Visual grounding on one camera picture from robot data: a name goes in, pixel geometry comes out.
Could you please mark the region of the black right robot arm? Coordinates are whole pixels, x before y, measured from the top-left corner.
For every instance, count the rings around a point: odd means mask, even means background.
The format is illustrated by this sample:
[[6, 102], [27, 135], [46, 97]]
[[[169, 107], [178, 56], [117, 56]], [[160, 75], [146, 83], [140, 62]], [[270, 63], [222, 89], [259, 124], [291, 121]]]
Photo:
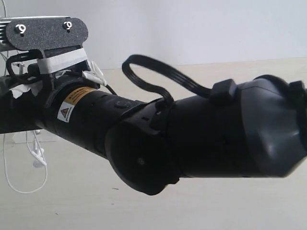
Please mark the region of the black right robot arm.
[[163, 106], [65, 76], [57, 91], [0, 97], [0, 131], [45, 129], [107, 159], [129, 187], [160, 193], [180, 178], [283, 178], [307, 157], [307, 91], [272, 75], [213, 86]]

